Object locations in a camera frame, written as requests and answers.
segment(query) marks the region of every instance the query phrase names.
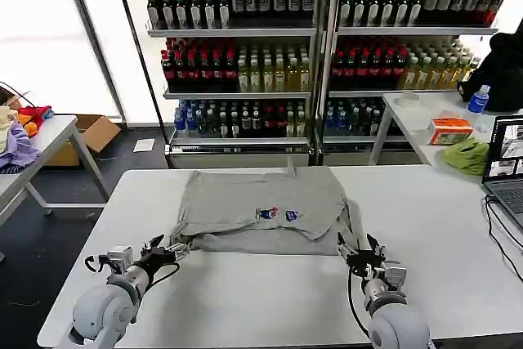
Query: white folding table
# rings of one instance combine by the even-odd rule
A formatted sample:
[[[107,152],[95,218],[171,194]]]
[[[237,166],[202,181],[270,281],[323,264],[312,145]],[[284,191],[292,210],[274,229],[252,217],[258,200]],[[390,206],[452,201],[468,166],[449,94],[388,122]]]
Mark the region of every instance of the white folding table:
[[[477,184],[427,165],[332,170],[351,206],[358,206],[351,209],[354,225],[385,244],[390,259],[407,266],[409,305],[418,308],[434,339],[523,331],[521,282],[489,239],[481,205],[485,194]],[[273,171],[281,169],[214,172]],[[123,174],[38,335],[41,347],[56,346],[71,323],[78,298],[105,283],[107,271],[91,273],[83,264],[85,257],[105,253],[115,245],[132,246],[138,257],[145,241],[170,233],[190,173]],[[497,227],[494,233],[514,262],[523,266],[523,255],[510,240]],[[159,277],[169,271],[170,267],[164,267]],[[367,324],[359,279],[353,280],[352,291],[356,310]],[[145,295],[137,323],[128,327],[116,347],[306,347],[365,342],[347,304],[347,268],[340,257],[193,251],[181,261],[177,274]]]
[[[45,120],[38,130],[38,134],[31,138],[32,145],[41,151],[40,156],[21,173],[0,174],[0,226],[15,211],[27,194],[34,197],[45,209],[46,214],[50,213],[53,208],[103,208],[105,206],[105,204],[49,204],[30,183],[40,168],[67,140],[70,140],[83,165],[92,174],[92,179],[104,201],[109,200],[109,190],[76,129],[76,120],[74,115],[55,115]]]
[[[396,122],[405,138],[413,147],[422,163],[440,166],[439,152],[446,146],[428,145],[427,127],[431,119],[440,116],[444,111],[461,115],[466,110],[466,104],[458,92],[421,92],[419,102],[413,105],[402,105],[404,93],[386,93],[383,95],[385,111],[380,122],[376,141],[369,157],[369,165],[376,165],[382,152],[383,143],[392,119]],[[496,113],[484,112],[481,115],[481,132],[474,130],[474,137],[480,141],[490,141]]]

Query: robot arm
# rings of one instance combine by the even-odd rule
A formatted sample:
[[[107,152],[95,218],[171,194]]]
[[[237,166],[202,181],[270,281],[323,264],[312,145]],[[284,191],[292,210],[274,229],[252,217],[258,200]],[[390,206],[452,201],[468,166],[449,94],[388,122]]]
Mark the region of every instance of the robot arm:
[[[162,238],[156,237],[146,244],[141,250],[141,259],[131,266],[128,265],[128,259],[132,261],[132,251],[130,257],[128,252],[122,257],[98,257],[101,263],[98,271],[104,264],[111,269],[107,283],[90,289],[77,301],[73,309],[73,323],[56,348],[114,348],[129,323],[136,322],[141,300],[154,285],[154,275],[163,266],[175,265],[179,269],[177,261],[189,253],[186,244],[158,247]],[[93,261],[94,257],[86,259],[86,266],[96,271],[89,264]]]
[[[349,266],[349,284],[353,274],[362,279],[365,309],[371,316],[368,330],[355,314],[351,286],[348,289],[351,310],[360,327],[376,349],[434,348],[427,324],[409,308],[401,292],[407,270],[398,262],[386,261],[384,247],[370,235],[367,239],[370,250],[352,249],[341,234],[338,234],[337,245],[338,254]]]

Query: paper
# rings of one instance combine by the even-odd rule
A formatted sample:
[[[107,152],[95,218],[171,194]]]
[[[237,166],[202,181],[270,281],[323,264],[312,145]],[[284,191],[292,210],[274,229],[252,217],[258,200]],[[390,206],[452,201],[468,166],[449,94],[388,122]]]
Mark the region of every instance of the paper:
[[[151,151],[154,146],[154,139],[139,139],[136,141],[136,144],[134,145],[133,153],[136,153],[137,151]]]

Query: laptop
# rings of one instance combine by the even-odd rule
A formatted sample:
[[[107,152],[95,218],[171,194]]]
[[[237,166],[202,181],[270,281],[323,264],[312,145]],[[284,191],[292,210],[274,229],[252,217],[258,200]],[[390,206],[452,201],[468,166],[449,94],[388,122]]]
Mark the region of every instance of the laptop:
[[[523,115],[496,117],[482,184],[523,227]]]

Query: black cable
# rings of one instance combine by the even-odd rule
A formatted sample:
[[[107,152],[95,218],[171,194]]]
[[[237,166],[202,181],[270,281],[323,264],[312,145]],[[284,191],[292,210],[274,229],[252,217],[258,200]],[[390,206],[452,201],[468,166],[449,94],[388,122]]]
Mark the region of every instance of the black cable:
[[[516,273],[517,278],[521,283],[523,283],[523,277],[521,277],[520,272],[517,270],[516,265],[512,261],[512,259],[505,253],[505,250],[503,249],[503,246],[501,243],[499,243],[498,239],[494,236],[492,233],[492,218],[490,217],[489,208],[492,209],[489,205],[488,197],[485,197],[485,211],[487,212],[487,217],[489,218],[489,237],[498,245],[499,251],[501,251],[501,254],[505,259],[508,260],[508,262],[511,264],[512,269],[514,269],[514,273]]]
[[[505,226],[505,224],[503,224],[503,222],[501,221],[501,218],[499,218],[498,214],[494,211],[492,206],[490,206],[491,203],[495,203],[495,204],[498,203],[498,199],[492,195],[485,196],[485,204],[490,209],[490,211],[494,214],[494,216],[496,217],[496,220],[498,220],[498,222],[499,222],[499,225],[501,225],[501,227],[507,232],[507,234],[510,236],[510,238],[512,240],[514,240],[514,242],[517,245],[519,245],[521,248],[523,248],[523,244],[518,239],[516,239],[516,236],[514,236],[511,233],[511,231]]]
[[[360,327],[363,334],[365,334],[367,336],[367,338],[369,338],[369,331],[361,323],[361,320],[358,317],[358,314],[356,314],[356,309],[354,308],[354,303],[352,302],[352,266],[349,267],[349,283],[348,283],[347,292],[349,293],[349,306],[351,306],[352,316],[354,316],[354,319],[356,320],[356,323]]]
[[[36,108],[36,105],[35,105],[35,104],[33,104],[31,101],[29,101],[29,99],[28,99],[27,97],[25,97],[24,95],[22,95],[22,94],[20,94],[19,92],[17,92],[16,89],[15,89],[13,86],[9,86],[7,83],[2,82],[2,81],[0,81],[0,83],[1,83],[2,85],[5,85],[5,86],[9,87],[9,88],[10,88],[13,92],[15,92],[18,96],[20,96],[21,98],[23,98],[24,100],[26,100],[27,102],[29,102],[29,104],[30,104],[31,106],[33,106],[34,108]]]
[[[173,266],[176,267],[175,270],[171,271],[169,274],[163,276],[162,278],[158,278],[155,282],[153,282],[153,283],[150,285],[149,288],[147,288],[147,290],[146,290],[145,292],[146,292],[146,293],[149,292],[153,286],[155,286],[156,284],[159,284],[160,282],[166,280],[166,279],[169,278],[169,277],[172,277],[174,274],[176,274],[176,273],[180,270],[180,264],[179,264],[179,263],[174,262],[174,263],[173,263]]]

